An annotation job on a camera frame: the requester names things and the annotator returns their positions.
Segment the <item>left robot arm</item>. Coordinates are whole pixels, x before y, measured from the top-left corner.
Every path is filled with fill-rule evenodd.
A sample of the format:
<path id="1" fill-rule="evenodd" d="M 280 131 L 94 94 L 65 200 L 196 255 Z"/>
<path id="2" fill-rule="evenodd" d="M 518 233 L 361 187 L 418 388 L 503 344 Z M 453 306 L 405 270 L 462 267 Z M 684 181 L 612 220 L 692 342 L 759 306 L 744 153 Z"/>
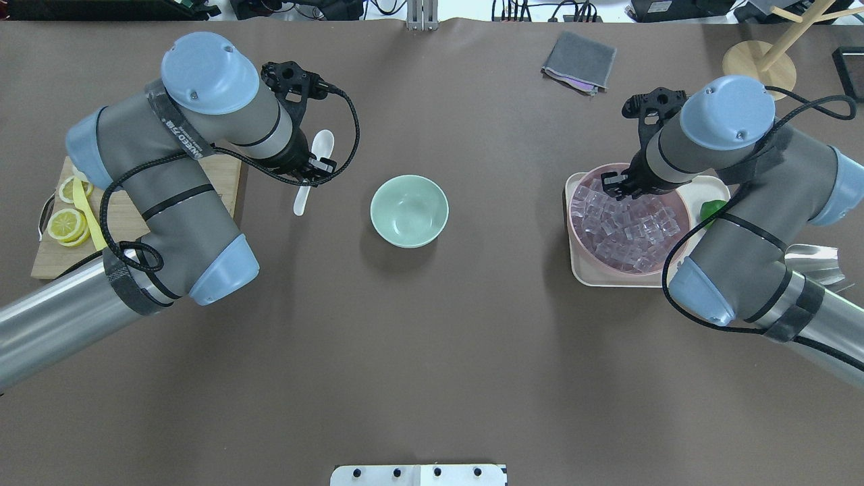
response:
<path id="1" fill-rule="evenodd" d="M 189 296 L 201 306 L 245 286 L 259 262 L 200 161 L 237 158 L 296 186 L 344 171 L 309 148 L 309 99 L 346 98 L 296 62 L 257 69 L 224 36 L 192 32 L 159 77 L 68 130 L 74 167 L 104 192 L 106 247 L 2 310 L 2 390 Z"/>

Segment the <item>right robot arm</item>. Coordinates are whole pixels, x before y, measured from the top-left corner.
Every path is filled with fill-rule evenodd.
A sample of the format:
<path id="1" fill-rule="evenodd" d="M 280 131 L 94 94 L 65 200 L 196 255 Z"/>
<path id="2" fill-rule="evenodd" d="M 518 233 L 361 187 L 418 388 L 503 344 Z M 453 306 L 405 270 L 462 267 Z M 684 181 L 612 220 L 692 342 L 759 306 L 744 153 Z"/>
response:
<path id="1" fill-rule="evenodd" d="M 603 190 L 618 200 L 669 194 L 713 170 L 730 200 L 685 234 L 702 233 L 661 291 L 706 328 L 759 335 L 862 386 L 862 308 L 791 267 L 786 253 L 806 225 L 832 225 L 862 202 L 862 165 L 791 120 L 818 111 L 855 118 L 856 101 L 814 101 L 746 75 L 687 94 L 666 87 L 631 96 L 622 114 L 639 123 L 640 148 Z"/>

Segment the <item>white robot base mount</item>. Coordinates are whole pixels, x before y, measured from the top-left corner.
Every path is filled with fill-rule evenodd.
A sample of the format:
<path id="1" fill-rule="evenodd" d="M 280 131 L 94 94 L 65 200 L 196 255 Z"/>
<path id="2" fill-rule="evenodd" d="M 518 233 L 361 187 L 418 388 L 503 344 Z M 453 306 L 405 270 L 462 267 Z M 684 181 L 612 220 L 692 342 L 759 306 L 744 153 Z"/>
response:
<path id="1" fill-rule="evenodd" d="M 384 464 L 342 465 L 330 485 L 508 485 L 505 465 Z"/>

